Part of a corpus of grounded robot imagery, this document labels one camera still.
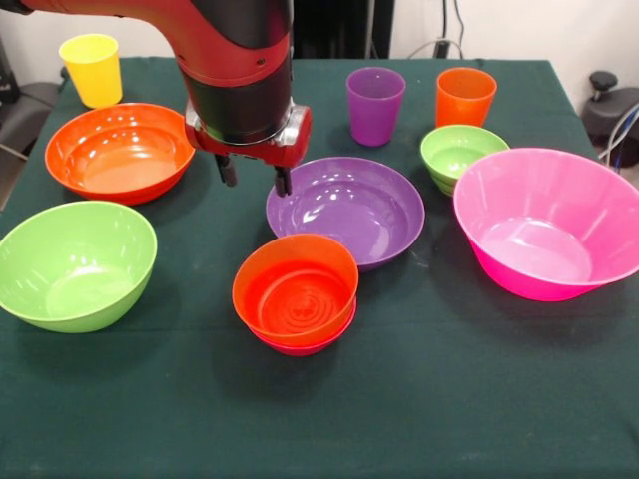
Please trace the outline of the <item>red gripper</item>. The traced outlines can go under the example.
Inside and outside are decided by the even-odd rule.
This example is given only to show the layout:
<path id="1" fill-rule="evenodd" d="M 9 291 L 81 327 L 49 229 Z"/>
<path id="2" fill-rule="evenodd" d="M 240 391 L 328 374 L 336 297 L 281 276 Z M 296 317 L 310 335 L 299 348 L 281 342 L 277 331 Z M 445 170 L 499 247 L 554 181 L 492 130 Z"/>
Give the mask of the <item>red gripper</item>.
<path id="1" fill-rule="evenodd" d="M 307 152 L 312 128 L 312 111 L 290 99 L 280 124 L 272 133 L 259 134 L 255 139 L 224 139 L 207 126 L 191 101 L 185 111 L 185 132 L 191 145 L 215 156 L 222 182 L 229 188 L 237 184 L 237 175 L 231 155 L 263 161 L 275 167 L 275 190 L 280 198 L 293 192 L 291 168 Z"/>

